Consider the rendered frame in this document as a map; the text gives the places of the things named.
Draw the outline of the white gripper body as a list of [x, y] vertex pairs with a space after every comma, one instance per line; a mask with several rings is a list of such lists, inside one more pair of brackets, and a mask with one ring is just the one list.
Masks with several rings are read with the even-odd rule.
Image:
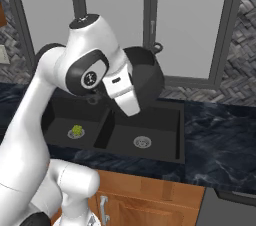
[[139, 103], [134, 90], [114, 93], [111, 95], [111, 98], [127, 116], [134, 116], [140, 112]]

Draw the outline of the black pot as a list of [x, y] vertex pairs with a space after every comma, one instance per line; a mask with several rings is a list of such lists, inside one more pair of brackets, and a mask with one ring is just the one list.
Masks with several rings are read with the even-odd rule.
[[132, 64], [132, 82], [141, 109], [150, 106], [161, 94], [165, 79], [155, 55], [141, 46], [124, 49]]

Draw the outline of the black double sink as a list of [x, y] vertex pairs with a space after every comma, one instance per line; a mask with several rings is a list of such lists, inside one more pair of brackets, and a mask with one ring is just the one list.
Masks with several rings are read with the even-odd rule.
[[[71, 139], [68, 131], [81, 125], [83, 137]], [[184, 104], [166, 99], [154, 101], [139, 114], [128, 117], [110, 107], [98, 94], [74, 97], [56, 90], [42, 117], [42, 129], [49, 144], [97, 150], [183, 164]], [[147, 136], [152, 145], [137, 148], [133, 141]]]

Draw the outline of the silver sink drain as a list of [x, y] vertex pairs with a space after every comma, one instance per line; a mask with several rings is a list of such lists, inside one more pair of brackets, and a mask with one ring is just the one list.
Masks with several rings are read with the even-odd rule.
[[140, 149], [147, 149], [152, 145], [152, 140], [147, 136], [138, 136], [134, 139], [133, 144]]
[[82, 134], [81, 134], [80, 136], [75, 136], [75, 135], [72, 133], [72, 129], [71, 129], [71, 130], [68, 131], [67, 136], [68, 136], [69, 138], [71, 138], [71, 139], [79, 139], [79, 138], [83, 137], [84, 134], [85, 134], [85, 131], [84, 131], [84, 129], [83, 129], [83, 130], [82, 130]]

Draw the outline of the green broccoli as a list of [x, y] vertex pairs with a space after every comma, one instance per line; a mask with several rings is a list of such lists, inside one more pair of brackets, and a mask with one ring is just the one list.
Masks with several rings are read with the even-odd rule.
[[80, 136], [82, 134], [82, 130], [83, 130], [83, 128], [81, 125], [74, 125], [72, 128], [72, 133], [75, 136]]

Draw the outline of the wooden cabinet door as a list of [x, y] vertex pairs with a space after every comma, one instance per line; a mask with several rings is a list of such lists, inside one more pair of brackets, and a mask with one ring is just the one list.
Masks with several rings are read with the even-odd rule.
[[108, 197], [107, 226], [196, 226], [205, 188], [98, 170], [100, 187], [91, 209], [101, 223], [100, 197]]

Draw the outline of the grey dishwasher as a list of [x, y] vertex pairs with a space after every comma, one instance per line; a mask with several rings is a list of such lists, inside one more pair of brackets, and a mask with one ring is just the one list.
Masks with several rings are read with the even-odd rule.
[[256, 192], [206, 188], [196, 226], [256, 226]]

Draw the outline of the grey window frame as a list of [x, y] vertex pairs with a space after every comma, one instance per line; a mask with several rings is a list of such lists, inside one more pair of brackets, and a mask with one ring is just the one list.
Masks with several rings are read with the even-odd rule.
[[[102, 16], [120, 48], [139, 44], [159, 55], [166, 84], [216, 89], [224, 72], [240, 0], [11, 0], [30, 68], [36, 51], [63, 43], [73, 20]], [[154, 36], [150, 22], [155, 20]]]

